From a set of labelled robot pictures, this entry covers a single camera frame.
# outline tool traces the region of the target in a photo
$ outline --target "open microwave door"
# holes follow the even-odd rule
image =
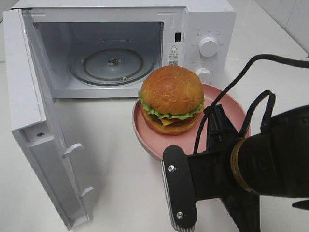
[[[50,94],[35,24],[27,10],[3,13],[12,133],[68,230],[89,220]]]

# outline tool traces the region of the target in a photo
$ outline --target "pink plate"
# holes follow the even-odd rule
[[[204,108],[206,108],[219,95],[221,90],[207,84],[203,84],[203,89],[205,95]],[[246,115],[242,107],[236,102],[235,99],[227,94],[221,98],[218,104],[222,104],[223,109],[230,121],[233,123],[237,130],[240,130]],[[154,156],[156,159],[161,160],[163,151],[170,145],[180,146],[186,154],[193,153],[197,130],[202,120],[203,114],[201,114],[197,123],[191,128],[191,130],[185,132],[184,134],[176,136],[162,135],[154,132],[147,126],[143,115],[141,114],[140,108],[140,101],[137,100],[132,112],[133,127],[140,144],[150,155]],[[205,123],[202,135],[200,137],[198,152],[205,150],[206,130],[207,122]]]

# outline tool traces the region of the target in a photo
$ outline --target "hamburger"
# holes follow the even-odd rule
[[[152,72],[139,92],[141,112],[155,132],[182,134],[193,127],[203,110],[204,91],[192,71],[169,65]]]

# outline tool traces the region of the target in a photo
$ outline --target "cheese slice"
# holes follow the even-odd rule
[[[160,120],[161,120],[161,122],[163,123],[163,126],[167,126],[167,125],[173,123],[173,121],[169,121],[169,120],[165,120],[165,119],[160,119]]]

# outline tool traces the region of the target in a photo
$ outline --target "white microwave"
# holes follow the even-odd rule
[[[12,133],[70,230],[89,220],[54,102],[137,97],[155,69],[212,83],[235,22],[227,0],[21,0],[3,13]]]

